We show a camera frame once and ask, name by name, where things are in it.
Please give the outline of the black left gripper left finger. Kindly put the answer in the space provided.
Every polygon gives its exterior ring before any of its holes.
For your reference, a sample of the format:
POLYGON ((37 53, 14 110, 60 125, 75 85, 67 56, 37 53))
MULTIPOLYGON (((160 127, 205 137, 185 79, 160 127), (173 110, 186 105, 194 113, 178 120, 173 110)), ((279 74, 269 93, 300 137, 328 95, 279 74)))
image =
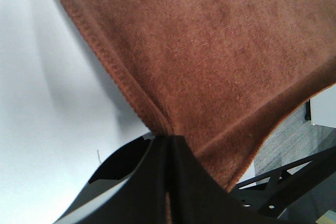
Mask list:
POLYGON ((166 158, 166 137, 139 137, 123 145, 56 223, 166 223, 166 158))

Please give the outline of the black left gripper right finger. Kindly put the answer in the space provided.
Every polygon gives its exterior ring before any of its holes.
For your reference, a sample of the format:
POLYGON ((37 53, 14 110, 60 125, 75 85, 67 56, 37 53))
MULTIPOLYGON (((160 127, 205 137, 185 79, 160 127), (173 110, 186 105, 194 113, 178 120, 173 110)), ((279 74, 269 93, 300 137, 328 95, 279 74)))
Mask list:
POLYGON ((243 207, 196 160, 181 136, 169 137, 173 223, 278 223, 243 207))

